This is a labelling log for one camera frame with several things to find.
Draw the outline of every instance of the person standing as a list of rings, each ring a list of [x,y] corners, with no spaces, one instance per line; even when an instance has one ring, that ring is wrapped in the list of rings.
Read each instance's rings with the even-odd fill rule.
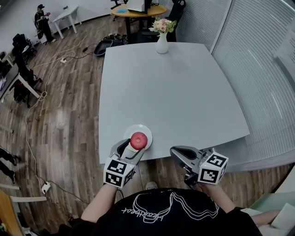
[[[4,149],[0,148],[0,158],[10,161],[14,166],[17,165],[17,159],[20,159],[16,155],[7,153]],[[15,172],[11,171],[3,162],[0,161],[0,170],[7,176],[10,177],[13,183],[15,183]]]
[[[47,42],[55,42],[56,39],[51,35],[48,19],[45,17],[44,11],[42,10],[44,7],[45,6],[43,6],[43,4],[40,4],[37,8],[37,12],[35,14],[35,26],[39,31],[45,34]]]

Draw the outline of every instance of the wooden floor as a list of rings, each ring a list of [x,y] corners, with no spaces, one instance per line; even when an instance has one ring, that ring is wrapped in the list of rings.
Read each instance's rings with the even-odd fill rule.
[[[124,20],[113,17],[93,20],[64,32],[65,38],[39,49],[29,67],[49,62],[77,45],[88,33],[91,34],[74,49],[76,57],[85,55],[82,50],[109,33],[125,33]],[[45,83],[57,62],[36,67],[34,73],[43,79],[39,85],[44,90]],[[47,85],[47,98],[30,111],[28,116],[28,140],[37,160],[37,174],[47,181],[54,181],[60,187],[90,202],[102,186],[103,166],[98,156],[98,120],[100,83],[103,58],[93,55],[83,59],[73,59],[70,63],[58,63]],[[14,129],[14,134],[0,132],[0,145],[22,157],[18,167],[11,167],[17,173],[20,191],[8,191],[15,196],[41,196],[39,183],[34,175],[35,161],[26,144],[25,103],[13,101],[13,94],[6,97],[5,107],[0,106],[0,121]],[[230,198],[239,206],[247,207],[262,194],[270,192],[285,176],[290,166],[262,171],[226,174],[221,185]],[[170,158],[143,161],[139,164],[132,184],[123,189],[128,196],[145,188],[149,181],[161,187],[186,188],[183,170]],[[0,173],[0,183],[11,184],[8,177]],[[69,217],[79,217],[87,204],[63,192],[53,185],[47,202],[20,204],[29,227],[36,232],[46,228],[51,233],[60,224],[66,224]]]

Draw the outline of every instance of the power strip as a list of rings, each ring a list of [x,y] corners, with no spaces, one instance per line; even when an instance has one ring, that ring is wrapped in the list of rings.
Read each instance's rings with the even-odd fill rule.
[[[41,191],[44,194],[44,196],[46,195],[46,193],[49,191],[49,189],[51,188],[51,184],[49,182],[45,182],[42,186],[41,186]]]

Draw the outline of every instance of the white wall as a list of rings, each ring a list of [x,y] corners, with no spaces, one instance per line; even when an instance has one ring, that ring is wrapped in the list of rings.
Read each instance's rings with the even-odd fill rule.
[[[63,7],[79,5],[78,12],[82,21],[110,14],[110,8],[114,6],[110,0],[15,0],[0,14],[0,52],[9,52],[13,48],[12,39],[17,33],[35,39],[37,33],[33,18],[39,4],[45,6],[44,12],[51,13],[51,20],[63,12]],[[67,24],[67,19],[61,20],[61,29]]]

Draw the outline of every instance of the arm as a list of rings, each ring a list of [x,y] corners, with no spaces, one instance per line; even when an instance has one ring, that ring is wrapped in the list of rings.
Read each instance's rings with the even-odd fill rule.
[[[264,225],[264,224],[270,224],[273,222],[275,217],[280,213],[280,211],[269,211],[265,213],[261,213],[255,216],[252,216],[252,220],[256,225]]]
[[[101,187],[96,197],[87,206],[81,219],[96,223],[114,205],[117,187],[105,184]]]
[[[207,194],[211,199],[221,207],[225,213],[229,213],[236,206],[232,200],[226,195],[219,185],[212,184],[198,184],[202,191]]]

